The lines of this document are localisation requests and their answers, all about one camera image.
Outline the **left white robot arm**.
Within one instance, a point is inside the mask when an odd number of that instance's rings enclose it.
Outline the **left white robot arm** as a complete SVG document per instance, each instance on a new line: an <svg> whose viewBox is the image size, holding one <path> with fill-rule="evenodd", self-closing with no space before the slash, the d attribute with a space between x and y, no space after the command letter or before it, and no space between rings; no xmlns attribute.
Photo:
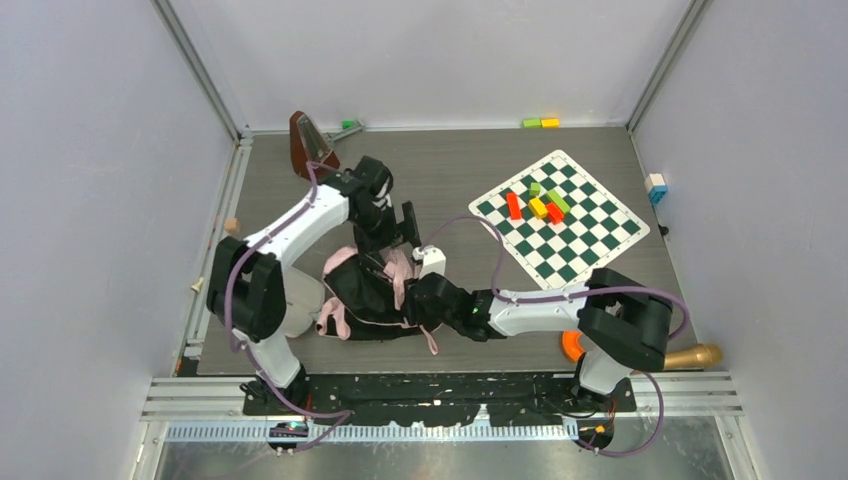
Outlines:
<svg viewBox="0 0 848 480"><path fill-rule="evenodd" d="M244 240L222 238L214 250L206 307L230 335L232 350L246 349L258 375L286 389L304 375L282 325L287 310L284 273L332 229L349 223L357 248L377 254L404 243L421 244L412 202L393 204L393 175L364 156L352 169L309 161L308 193L290 210ZM323 168L323 177L317 170Z"/></svg>

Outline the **pink and black folding umbrella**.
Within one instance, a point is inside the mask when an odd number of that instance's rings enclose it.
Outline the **pink and black folding umbrella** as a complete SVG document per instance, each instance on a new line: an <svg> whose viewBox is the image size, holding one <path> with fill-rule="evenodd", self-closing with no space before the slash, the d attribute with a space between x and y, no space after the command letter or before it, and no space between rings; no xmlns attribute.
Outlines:
<svg viewBox="0 0 848 480"><path fill-rule="evenodd" d="M346 341L388 341L422 335L432 355L439 353L433 327L409 320L402 307L405 286L419 277L421 267L399 248L362 254L344 246L324 263L321 279L330 293L322 305L315 331Z"/></svg>

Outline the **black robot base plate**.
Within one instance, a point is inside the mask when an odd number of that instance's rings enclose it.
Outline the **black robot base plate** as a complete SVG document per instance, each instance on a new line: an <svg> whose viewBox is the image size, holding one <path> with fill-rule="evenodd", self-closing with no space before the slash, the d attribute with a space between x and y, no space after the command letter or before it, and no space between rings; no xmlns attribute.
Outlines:
<svg viewBox="0 0 848 480"><path fill-rule="evenodd" d="M355 426L466 426L485 413L502 427L636 409L629 380L602 397L578 392L570 372L316 374L297 380L284 395L327 426L344 411Z"/></svg>

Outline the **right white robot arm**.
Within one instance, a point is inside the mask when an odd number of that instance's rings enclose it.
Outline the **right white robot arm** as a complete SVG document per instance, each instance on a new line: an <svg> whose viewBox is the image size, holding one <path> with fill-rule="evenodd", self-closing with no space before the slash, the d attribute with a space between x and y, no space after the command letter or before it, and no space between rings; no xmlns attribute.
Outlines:
<svg viewBox="0 0 848 480"><path fill-rule="evenodd" d="M662 371L678 303L609 268L580 283L536 291L468 291L438 273L405 284L404 315L446 325L476 342L576 330L594 344L577 362L573 389L608 396L630 372Z"/></svg>

